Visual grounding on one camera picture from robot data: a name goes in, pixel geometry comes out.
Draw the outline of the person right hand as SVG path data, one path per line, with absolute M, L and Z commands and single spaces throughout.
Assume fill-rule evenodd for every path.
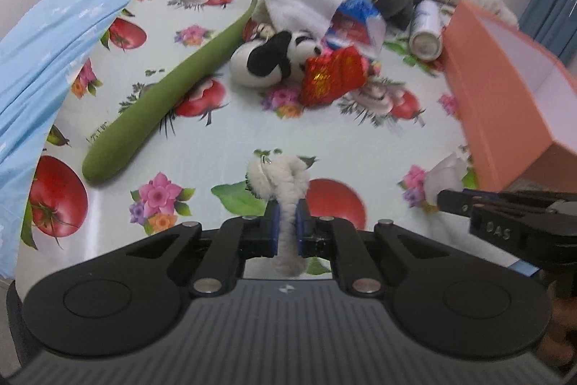
M 551 367 L 576 363 L 576 275 L 539 273 L 552 301 L 552 320 L 537 355 Z

